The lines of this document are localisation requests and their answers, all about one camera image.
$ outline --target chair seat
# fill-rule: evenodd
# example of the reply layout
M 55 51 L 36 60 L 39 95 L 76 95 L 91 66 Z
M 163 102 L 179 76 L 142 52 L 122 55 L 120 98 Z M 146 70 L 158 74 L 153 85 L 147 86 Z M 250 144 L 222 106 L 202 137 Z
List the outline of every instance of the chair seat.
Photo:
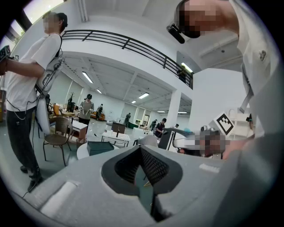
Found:
M 50 134 L 44 137 L 44 141 L 51 145 L 63 145 L 66 143 L 67 138 L 58 134 Z

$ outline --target round white table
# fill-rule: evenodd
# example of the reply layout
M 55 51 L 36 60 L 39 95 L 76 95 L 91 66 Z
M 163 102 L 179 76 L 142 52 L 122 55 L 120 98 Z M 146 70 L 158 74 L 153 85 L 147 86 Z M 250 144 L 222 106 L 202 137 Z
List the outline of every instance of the round white table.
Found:
M 89 153 L 88 153 L 88 150 L 87 150 L 87 143 L 81 145 L 78 149 L 77 149 L 77 158 L 78 159 L 82 159 L 82 158 L 85 158 L 85 157 L 89 157 Z

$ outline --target floor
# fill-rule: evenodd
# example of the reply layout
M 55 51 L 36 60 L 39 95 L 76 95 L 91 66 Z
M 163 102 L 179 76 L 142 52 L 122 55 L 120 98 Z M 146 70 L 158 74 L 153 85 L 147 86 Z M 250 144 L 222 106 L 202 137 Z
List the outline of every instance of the floor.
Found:
M 86 135 L 87 139 L 93 141 L 101 141 L 102 133 L 105 128 L 107 130 L 111 130 L 111 126 L 106 124 L 106 121 L 96 121 L 95 119 L 91 119 L 88 132 Z M 130 136 L 129 146 L 133 145 L 134 138 L 132 137 L 132 129 L 126 128 L 125 134 Z M 61 149 L 59 147 L 54 147 L 51 145 L 45 146 L 46 158 L 47 161 L 44 160 L 43 154 L 43 133 L 40 132 L 40 138 L 38 137 L 38 129 L 37 125 L 34 126 L 34 151 L 35 156 L 39 164 L 39 168 L 41 174 L 44 179 L 49 178 L 54 175 L 61 169 L 63 169 L 64 163 L 62 159 Z M 116 146 L 121 148 L 123 144 L 116 143 Z M 71 151 L 68 146 L 64 146 L 64 157 L 67 165 L 72 164 L 73 162 L 78 161 L 76 155 L 76 142 L 70 143 Z M 6 185 L 8 188 L 20 196 L 23 196 L 27 192 L 27 188 L 29 186 L 30 180 L 27 174 L 24 174 L 20 171 L 21 163 L 17 160 L 16 156 L 13 153 L 13 150 L 10 145 L 10 140 L 8 137 L 7 127 L 5 122 L 0 123 L 0 173 L 2 179 L 6 181 Z M 142 168 L 138 169 L 136 175 L 136 185 L 140 188 L 141 191 L 141 203 L 144 205 L 145 209 L 150 211 L 150 204 L 152 203 L 151 198 L 153 194 L 152 186 L 143 187 L 143 185 L 147 182 L 147 179 L 143 179 L 145 176 Z

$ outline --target person wearing gray shirt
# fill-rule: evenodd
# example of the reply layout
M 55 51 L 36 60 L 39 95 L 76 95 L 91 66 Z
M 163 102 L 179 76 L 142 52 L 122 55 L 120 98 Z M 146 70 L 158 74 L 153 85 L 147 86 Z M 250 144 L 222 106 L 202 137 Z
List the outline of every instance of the person wearing gray shirt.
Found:
M 86 100 L 81 102 L 79 108 L 80 110 L 79 122 L 87 125 L 86 133 L 88 131 L 91 113 L 94 111 L 94 104 L 91 102 L 91 99 L 92 95 L 88 94 Z

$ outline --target man in white t-shirt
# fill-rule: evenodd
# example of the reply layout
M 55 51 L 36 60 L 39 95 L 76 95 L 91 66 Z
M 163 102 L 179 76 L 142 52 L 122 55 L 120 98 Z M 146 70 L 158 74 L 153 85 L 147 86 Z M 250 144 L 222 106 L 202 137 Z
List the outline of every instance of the man in white t-shirt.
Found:
M 241 70 L 247 97 L 240 110 L 244 111 L 252 96 L 258 95 L 267 84 L 277 66 L 280 54 L 263 25 L 249 7 L 237 0 L 183 0 L 177 6 L 174 23 L 190 38 L 198 38 L 207 31 L 229 30 L 239 37 L 237 48 L 243 54 Z M 257 113 L 252 115 L 256 122 L 254 135 L 247 140 L 231 141 L 223 158 L 233 150 L 243 149 L 254 137 L 264 135 Z
M 59 54 L 67 16 L 48 12 L 43 16 L 43 25 L 49 36 L 35 42 L 20 61 L 7 59 L 0 63 L 0 74 L 11 72 L 7 78 L 7 127 L 12 149 L 23 165 L 20 169 L 31 178 L 28 191 L 43 180 L 30 141 L 32 112 L 37 104 L 35 84 Z

